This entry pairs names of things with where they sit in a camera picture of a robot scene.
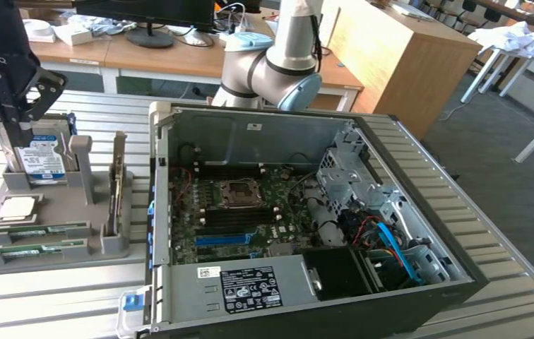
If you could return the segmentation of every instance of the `warning label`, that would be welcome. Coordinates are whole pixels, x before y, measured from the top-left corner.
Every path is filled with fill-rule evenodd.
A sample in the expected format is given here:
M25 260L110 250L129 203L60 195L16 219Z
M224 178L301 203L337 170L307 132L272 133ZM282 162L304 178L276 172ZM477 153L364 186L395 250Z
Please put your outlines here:
M220 271L226 313L240 313L282 305L270 266Z
M61 155L54 151L58 145L54 136L33 136L30 147L17 148L24 171L34 179L56 179L64 176Z

